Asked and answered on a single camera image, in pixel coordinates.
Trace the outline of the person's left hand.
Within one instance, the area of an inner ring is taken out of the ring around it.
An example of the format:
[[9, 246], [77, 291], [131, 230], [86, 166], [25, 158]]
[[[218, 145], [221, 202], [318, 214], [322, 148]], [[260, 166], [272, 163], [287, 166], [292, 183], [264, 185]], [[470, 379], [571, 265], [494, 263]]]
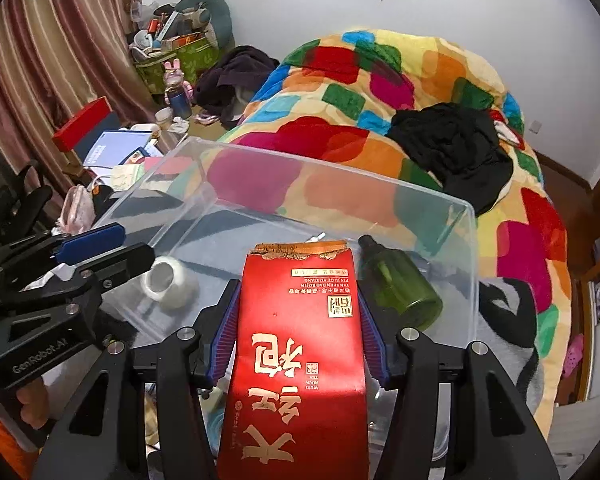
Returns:
[[20, 418], [34, 430], [43, 428], [50, 419], [50, 400], [43, 378], [36, 378], [16, 393], [21, 404]]

